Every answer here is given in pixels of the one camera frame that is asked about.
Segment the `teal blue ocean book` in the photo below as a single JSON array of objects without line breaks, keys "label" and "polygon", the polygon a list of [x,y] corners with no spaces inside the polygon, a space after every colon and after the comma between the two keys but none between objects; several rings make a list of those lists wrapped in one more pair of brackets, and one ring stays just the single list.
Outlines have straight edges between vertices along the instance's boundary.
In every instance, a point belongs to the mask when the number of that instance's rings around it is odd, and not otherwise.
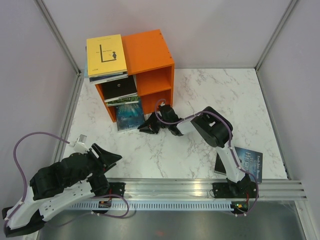
[{"label": "teal blue ocean book", "polygon": [[119,132],[137,129],[145,122],[145,115],[140,101],[116,106],[115,113]]}]

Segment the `green Alice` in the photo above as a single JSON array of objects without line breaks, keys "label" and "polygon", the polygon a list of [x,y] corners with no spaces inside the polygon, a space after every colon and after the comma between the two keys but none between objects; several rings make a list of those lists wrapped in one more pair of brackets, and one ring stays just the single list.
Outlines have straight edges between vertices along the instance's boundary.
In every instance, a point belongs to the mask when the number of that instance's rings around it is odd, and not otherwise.
[{"label": "green Alice", "polygon": [[132,97],[125,97],[113,101],[106,102],[105,105],[107,107],[114,107],[114,106],[120,106],[120,105],[126,105],[126,104],[135,104],[139,102],[138,96],[132,96]]}]

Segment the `grey Great Gatsby book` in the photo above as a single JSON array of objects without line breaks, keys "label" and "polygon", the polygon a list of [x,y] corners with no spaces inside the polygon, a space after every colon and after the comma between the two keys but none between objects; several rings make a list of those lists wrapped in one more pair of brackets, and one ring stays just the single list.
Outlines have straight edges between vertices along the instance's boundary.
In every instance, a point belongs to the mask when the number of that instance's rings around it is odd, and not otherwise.
[{"label": "grey Great Gatsby book", "polygon": [[132,96],[127,96],[127,97],[121,97],[119,99],[115,100],[105,100],[104,102],[107,104],[115,104],[115,103],[124,103],[124,102],[132,102],[136,101],[138,99],[138,95],[132,95]]}]

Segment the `black book with gold lines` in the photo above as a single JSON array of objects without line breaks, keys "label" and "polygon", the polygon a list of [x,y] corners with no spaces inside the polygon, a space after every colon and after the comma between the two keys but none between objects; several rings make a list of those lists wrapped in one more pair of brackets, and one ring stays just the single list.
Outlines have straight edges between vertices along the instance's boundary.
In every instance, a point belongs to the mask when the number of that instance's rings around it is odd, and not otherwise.
[{"label": "black book with gold lines", "polygon": [[105,102],[115,101],[138,94],[135,77],[133,75],[130,75],[127,78],[105,82],[100,84],[100,86]]}]

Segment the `dark blue Robinson Crusoe book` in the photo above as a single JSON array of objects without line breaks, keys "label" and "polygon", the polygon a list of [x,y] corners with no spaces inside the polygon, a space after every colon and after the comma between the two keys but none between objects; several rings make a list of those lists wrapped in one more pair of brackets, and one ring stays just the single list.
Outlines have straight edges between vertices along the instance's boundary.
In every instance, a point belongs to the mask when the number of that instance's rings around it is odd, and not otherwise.
[{"label": "dark blue Robinson Crusoe book", "polygon": [[115,80],[120,80],[128,77],[127,72],[123,72],[122,74],[109,74],[103,76],[90,77],[89,82],[92,85],[107,83]]}]

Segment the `yellow Little Prince book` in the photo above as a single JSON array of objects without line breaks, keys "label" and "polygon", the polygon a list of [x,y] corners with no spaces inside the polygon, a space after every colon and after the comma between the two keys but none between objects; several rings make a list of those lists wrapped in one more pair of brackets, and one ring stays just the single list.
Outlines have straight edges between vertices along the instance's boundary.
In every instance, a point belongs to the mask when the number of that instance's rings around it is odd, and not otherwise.
[{"label": "yellow Little Prince book", "polygon": [[86,40],[86,54],[87,73],[90,78],[127,71],[120,34],[88,38]]}]

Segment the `light blue paperback book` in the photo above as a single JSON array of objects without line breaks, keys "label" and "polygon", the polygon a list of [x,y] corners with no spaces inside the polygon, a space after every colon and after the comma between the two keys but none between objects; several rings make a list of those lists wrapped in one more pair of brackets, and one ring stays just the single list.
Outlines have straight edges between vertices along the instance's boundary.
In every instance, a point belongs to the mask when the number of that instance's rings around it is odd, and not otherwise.
[{"label": "light blue paperback book", "polygon": [[84,78],[88,78],[88,62],[85,62],[84,66]]}]

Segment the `dark night scene book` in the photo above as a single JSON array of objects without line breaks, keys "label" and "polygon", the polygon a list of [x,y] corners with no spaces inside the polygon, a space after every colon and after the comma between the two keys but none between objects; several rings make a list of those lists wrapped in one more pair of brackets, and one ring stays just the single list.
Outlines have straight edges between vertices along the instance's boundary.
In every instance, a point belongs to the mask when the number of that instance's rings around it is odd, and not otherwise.
[{"label": "dark night scene book", "polygon": [[[234,148],[244,170],[253,174],[258,184],[260,184],[262,182],[263,173],[263,153],[237,146]],[[226,175],[225,167],[218,154],[216,155],[214,172]]]}]

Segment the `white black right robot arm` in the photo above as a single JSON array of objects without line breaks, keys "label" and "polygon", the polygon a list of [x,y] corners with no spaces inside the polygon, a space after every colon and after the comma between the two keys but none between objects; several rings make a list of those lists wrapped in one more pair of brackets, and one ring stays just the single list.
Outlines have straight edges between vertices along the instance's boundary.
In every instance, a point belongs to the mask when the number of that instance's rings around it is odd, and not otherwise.
[{"label": "white black right robot arm", "polygon": [[158,134],[160,129],[168,129],[177,137],[198,132],[209,146],[216,149],[229,182],[229,193],[234,197],[240,197],[246,192],[245,183],[249,183],[251,179],[236,153],[233,126],[215,109],[208,106],[198,113],[181,118],[169,104],[159,105],[138,130],[147,134]]}]

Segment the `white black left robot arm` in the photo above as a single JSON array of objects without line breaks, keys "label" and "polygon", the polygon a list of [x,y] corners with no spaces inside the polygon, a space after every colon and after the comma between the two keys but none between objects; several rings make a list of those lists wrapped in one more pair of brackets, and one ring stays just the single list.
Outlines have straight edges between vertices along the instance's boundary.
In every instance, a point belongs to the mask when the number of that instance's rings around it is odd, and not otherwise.
[{"label": "white black left robot arm", "polygon": [[41,168],[30,180],[21,200],[2,210],[5,236],[34,233],[73,204],[105,197],[110,192],[105,174],[121,159],[121,155],[94,143],[90,149]]}]

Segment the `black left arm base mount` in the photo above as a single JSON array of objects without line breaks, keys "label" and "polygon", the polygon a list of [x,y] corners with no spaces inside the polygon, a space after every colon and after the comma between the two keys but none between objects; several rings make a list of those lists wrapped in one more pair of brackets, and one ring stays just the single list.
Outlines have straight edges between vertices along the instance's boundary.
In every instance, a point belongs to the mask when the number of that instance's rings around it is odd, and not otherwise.
[{"label": "black left arm base mount", "polygon": [[106,195],[119,195],[124,196],[126,184],[124,182],[110,182],[109,189],[106,193],[98,195],[98,197],[106,198]]}]

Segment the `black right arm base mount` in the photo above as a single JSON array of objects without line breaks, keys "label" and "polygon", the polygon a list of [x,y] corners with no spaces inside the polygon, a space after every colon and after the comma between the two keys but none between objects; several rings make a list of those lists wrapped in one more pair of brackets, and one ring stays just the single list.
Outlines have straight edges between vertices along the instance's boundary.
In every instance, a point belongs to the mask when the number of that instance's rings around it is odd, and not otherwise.
[{"label": "black right arm base mount", "polygon": [[257,196],[256,184],[250,182],[241,186],[240,184],[227,182],[216,182],[212,184],[212,190],[216,199],[254,199]]}]

